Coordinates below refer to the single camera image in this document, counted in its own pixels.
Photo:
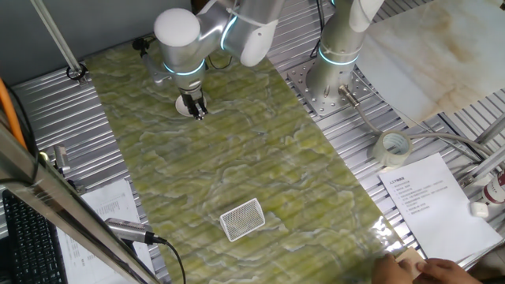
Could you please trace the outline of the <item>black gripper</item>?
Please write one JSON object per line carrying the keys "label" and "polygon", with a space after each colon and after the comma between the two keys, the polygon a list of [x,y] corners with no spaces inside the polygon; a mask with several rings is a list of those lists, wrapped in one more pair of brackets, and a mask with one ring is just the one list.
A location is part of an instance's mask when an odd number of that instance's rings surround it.
{"label": "black gripper", "polygon": [[193,117],[198,118],[198,120],[202,120],[208,113],[202,87],[198,86],[193,89],[180,88],[179,91],[184,103],[191,101],[187,106],[189,113]]}

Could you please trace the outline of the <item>person's left hand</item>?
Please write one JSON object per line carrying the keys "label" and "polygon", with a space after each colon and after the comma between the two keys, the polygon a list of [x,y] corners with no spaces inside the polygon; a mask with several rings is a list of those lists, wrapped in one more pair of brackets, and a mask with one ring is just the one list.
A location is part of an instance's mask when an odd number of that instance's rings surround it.
{"label": "person's left hand", "polygon": [[372,284],[412,284],[413,265],[409,260],[399,263],[391,254],[374,261],[372,269]]}

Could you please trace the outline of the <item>person's right hand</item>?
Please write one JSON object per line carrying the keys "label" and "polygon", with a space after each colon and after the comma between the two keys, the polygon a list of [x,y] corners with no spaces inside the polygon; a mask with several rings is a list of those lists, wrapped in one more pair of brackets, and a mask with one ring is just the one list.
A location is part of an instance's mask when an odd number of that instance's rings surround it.
{"label": "person's right hand", "polygon": [[417,263],[416,269],[421,273],[416,280],[422,284],[482,284],[458,266],[455,262],[442,259],[428,259]]}

